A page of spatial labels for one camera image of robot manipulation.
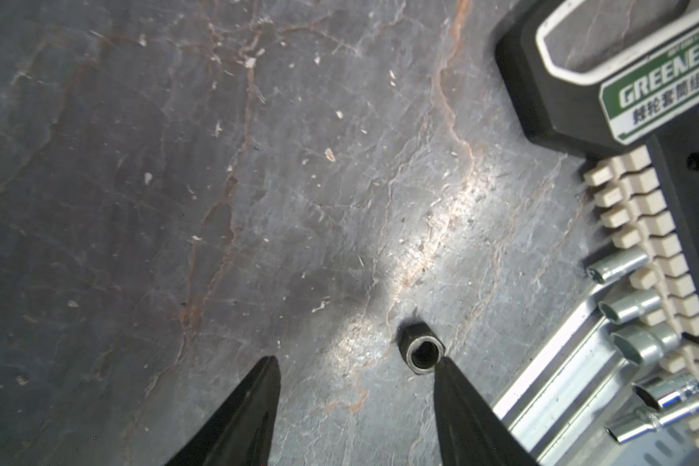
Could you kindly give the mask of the black socket wrench rack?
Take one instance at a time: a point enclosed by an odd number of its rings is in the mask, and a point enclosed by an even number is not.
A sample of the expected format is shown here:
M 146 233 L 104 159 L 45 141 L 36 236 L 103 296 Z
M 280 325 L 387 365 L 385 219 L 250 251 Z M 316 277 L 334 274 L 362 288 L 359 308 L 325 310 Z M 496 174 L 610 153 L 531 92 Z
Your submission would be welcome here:
M 538 1 L 496 48 L 533 143 L 591 156 L 593 190 L 615 250 L 586 268 L 640 407 L 608 427 L 623 444 L 685 423 L 699 448 L 699 1 L 586 72 L 553 62 L 547 38 L 578 8 Z

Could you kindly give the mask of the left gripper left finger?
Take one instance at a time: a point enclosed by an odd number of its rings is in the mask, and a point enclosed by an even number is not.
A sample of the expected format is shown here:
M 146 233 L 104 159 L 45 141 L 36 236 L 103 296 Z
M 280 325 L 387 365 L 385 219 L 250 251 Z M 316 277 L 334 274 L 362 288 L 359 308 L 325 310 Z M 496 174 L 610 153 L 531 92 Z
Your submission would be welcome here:
M 281 370 L 262 357 L 169 465 L 266 465 L 278 414 Z

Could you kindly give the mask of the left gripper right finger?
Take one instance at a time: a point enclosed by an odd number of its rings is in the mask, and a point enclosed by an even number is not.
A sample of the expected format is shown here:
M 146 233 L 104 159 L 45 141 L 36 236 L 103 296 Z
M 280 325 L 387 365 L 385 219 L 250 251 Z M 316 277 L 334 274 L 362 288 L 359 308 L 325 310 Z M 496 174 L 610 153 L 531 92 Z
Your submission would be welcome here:
M 442 358 L 434 375 L 434 410 L 444 465 L 538 465 L 452 359 Z

